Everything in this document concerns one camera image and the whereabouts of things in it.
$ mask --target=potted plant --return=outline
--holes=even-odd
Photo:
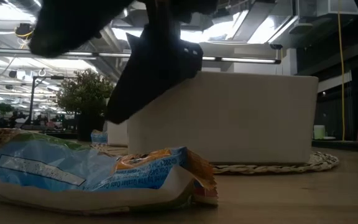
[[[64,79],[57,93],[57,105],[78,115],[78,140],[90,141],[94,129],[103,130],[106,98],[112,84],[92,69],[75,71],[76,79]]]
[[[12,112],[13,111],[13,107],[7,103],[0,103],[0,114],[2,115],[2,117],[5,116],[5,114]]]

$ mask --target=round placemat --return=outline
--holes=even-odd
[[[339,164],[339,159],[333,155],[313,152],[306,164],[294,166],[258,166],[258,165],[213,165],[214,174],[288,174],[303,172],[319,172],[332,169]]]

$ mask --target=table surface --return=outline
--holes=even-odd
[[[78,217],[0,203],[0,223],[358,223],[358,152],[338,168],[292,175],[216,176],[219,207],[163,213]]]

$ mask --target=desk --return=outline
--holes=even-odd
[[[0,203],[0,224],[358,223],[358,152],[316,150],[338,156],[341,164],[328,172],[216,176],[218,208],[76,217]]]

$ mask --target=plastic bag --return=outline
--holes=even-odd
[[[111,213],[216,205],[217,193],[211,166],[185,147],[115,156],[43,134],[0,129],[0,199]]]

